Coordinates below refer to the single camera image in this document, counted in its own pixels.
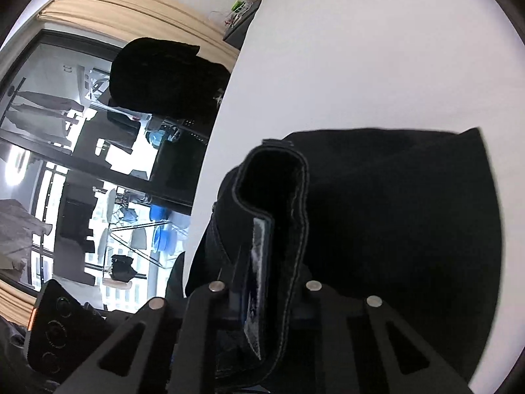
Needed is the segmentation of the dark bedside table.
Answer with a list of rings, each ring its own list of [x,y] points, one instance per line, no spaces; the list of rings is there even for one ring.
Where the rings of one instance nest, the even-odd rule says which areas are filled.
[[[226,31],[222,38],[226,44],[241,50],[248,28],[261,2],[262,0],[245,0],[238,1],[232,6],[232,10],[226,20]]]

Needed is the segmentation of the beige curtain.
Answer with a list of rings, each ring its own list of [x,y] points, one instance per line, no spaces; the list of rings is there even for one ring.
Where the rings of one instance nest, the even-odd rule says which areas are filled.
[[[197,45],[200,57],[227,69],[240,53],[217,26],[176,0],[52,0],[37,18],[126,43],[152,37]]]

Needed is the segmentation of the black pants with grey print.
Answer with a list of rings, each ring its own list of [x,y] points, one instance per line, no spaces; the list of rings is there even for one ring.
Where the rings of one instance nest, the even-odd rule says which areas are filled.
[[[217,192],[186,290],[246,252],[219,384],[292,393],[301,291],[384,301],[468,383],[496,311],[502,228],[480,131],[324,130],[253,148]]]

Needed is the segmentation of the large window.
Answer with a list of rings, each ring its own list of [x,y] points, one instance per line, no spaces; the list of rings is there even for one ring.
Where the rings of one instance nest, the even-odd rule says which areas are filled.
[[[210,131],[117,107],[117,54],[51,30],[3,51],[1,277],[132,312],[162,295],[187,246]]]

